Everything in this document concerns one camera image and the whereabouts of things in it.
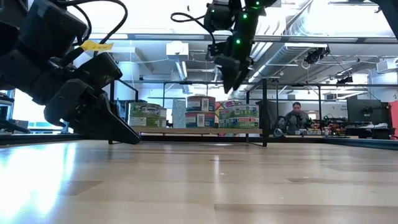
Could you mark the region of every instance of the man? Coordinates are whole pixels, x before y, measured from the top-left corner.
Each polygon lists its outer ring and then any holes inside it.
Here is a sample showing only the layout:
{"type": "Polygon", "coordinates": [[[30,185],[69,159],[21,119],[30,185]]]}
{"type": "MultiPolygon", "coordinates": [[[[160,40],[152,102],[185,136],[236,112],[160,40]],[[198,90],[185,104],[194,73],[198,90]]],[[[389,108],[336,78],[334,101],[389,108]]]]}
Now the man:
{"type": "Polygon", "coordinates": [[[285,116],[287,134],[295,134],[296,131],[305,129],[305,123],[308,119],[308,114],[301,110],[301,103],[295,102],[293,104],[293,110],[285,116]]]}

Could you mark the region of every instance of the yellow tag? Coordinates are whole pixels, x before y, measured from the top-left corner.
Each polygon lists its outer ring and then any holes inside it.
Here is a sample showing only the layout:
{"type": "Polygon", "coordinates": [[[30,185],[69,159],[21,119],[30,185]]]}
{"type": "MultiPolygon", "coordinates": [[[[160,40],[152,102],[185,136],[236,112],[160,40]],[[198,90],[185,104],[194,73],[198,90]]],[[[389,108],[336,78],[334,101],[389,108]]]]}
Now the yellow tag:
{"type": "Polygon", "coordinates": [[[92,40],[86,40],[81,46],[83,50],[92,50],[92,51],[105,51],[111,50],[113,47],[112,44],[97,44],[92,40]]]}

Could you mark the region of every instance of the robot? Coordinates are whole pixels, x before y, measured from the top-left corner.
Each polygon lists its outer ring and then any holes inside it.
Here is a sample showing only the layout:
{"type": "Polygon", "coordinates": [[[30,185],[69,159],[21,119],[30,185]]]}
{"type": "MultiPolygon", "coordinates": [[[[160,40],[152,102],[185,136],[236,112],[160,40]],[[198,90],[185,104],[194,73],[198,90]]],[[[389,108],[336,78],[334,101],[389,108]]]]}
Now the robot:
{"type": "MultiPolygon", "coordinates": [[[[91,25],[67,11],[87,2],[110,1],[120,4],[126,15],[123,21],[100,43],[115,33],[127,18],[127,9],[119,0],[34,0],[29,11],[24,0],[0,0],[0,89],[18,88],[34,102],[45,105],[45,119],[54,125],[69,122],[75,133],[94,139],[137,144],[141,137],[118,115],[117,106],[109,102],[102,88],[122,77],[109,53],[98,54],[76,68],[72,62],[84,52],[82,46],[91,33],[91,25]]],[[[276,0],[214,0],[203,16],[175,22],[195,21],[211,36],[216,30],[230,30],[226,42],[213,43],[208,59],[219,65],[225,92],[237,90],[253,64],[251,48],[259,16],[276,0]]],[[[396,15],[398,1],[373,0],[379,4],[398,36],[396,15]]]]}

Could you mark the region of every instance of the computer monitor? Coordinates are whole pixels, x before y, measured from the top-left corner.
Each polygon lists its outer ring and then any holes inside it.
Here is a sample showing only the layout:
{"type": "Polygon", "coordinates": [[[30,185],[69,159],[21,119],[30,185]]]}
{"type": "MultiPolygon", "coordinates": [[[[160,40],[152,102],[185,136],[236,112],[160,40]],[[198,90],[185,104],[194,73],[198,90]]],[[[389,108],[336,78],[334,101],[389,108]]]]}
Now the computer monitor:
{"type": "Polygon", "coordinates": [[[380,100],[347,99],[347,110],[350,123],[388,123],[385,108],[380,100]]]}

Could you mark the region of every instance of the wooden floor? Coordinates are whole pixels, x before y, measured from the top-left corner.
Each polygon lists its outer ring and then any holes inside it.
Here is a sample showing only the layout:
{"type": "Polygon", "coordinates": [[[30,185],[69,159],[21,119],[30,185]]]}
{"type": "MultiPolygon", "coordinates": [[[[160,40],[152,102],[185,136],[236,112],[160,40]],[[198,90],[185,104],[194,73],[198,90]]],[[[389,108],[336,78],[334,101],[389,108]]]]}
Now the wooden floor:
{"type": "Polygon", "coordinates": [[[0,149],[0,223],[398,223],[398,152],[80,141],[0,149]]]}

